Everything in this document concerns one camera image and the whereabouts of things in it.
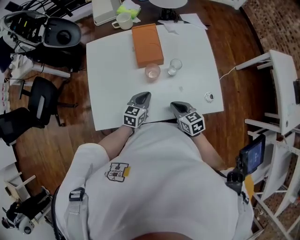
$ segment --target glass cup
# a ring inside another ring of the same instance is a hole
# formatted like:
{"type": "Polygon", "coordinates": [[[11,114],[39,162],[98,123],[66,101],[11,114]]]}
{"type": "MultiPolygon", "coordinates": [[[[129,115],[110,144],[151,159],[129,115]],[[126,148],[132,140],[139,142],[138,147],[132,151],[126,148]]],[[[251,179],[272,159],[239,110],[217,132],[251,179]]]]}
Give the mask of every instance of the glass cup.
{"type": "Polygon", "coordinates": [[[182,68],[182,62],[179,59],[175,58],[170,62],[170,66],[168,68],[168,73],[171,76],[175,76],[177,74],[178,70],[181,68],[182,68]]]}
{"type": "Polygon", "coordinates": [[[145,68],[145,74],[149,81],[155,81],[160,75],[160,67],[155,63],[150,63],[145,68]]]}

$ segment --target mug handle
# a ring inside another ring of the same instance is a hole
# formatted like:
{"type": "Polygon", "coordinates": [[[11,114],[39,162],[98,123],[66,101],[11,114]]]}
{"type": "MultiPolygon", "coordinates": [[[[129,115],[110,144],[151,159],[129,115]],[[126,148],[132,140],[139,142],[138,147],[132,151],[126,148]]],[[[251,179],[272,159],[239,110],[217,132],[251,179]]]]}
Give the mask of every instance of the mug handle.
{"type": "Polygon", "coordinates": [[[120,28],[120,25],[119,25],[119,26],[115,26],[116,23],[118,23],[118,22],[117,22],[117,21],[112,22],[112,26],[113,26],[114,28],[120,28]]]}

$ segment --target black chair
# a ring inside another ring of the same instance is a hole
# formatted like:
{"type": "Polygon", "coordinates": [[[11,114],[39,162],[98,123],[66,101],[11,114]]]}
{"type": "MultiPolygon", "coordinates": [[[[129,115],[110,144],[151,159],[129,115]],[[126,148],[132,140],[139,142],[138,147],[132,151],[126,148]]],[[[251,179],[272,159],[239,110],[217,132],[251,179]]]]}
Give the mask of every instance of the black chair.
{"type": "Polygon", "coordinates": [[[36,77],[31,91],[23,89],[21,82],[20,99],[22,95],[29,96],[28,109],[21,107],[11,112],[0,115],[0,138],[9,145],[29,128],[44,128],[48,125],[51,115],[55,115],[60,127],[66,124],[60,122],[57,107],[77,107],[78,104],[58,102],[58,98],[70,80],[65,80],[57,89],[54,84],[42,77],[36,77]]]}

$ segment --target lamp base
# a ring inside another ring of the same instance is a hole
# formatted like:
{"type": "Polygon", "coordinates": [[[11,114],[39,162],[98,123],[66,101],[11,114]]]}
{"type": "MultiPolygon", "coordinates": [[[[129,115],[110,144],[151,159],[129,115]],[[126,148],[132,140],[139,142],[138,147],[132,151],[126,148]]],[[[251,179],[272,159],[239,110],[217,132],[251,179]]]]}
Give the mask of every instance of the lamp base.
{"type": "Polygon", "coordinates": [[[179,20],[179,15],[171,8],[163,8],[161,10],[160,20],[174,21],[177,23],[179,20]]]}

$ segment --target cardboard box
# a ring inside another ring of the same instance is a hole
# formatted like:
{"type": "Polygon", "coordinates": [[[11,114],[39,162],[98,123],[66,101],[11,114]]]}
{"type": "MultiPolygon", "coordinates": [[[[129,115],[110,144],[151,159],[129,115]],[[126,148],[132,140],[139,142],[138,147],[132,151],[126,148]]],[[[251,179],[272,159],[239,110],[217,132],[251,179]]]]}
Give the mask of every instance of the cardboard box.
{"type": "Polygon", "coordinates": [[[135,47],[136,62],[139,68],[149,63],[158,65],[164,63],[156,25],[148,24],[132,28],[132,38],[135,47]]]}

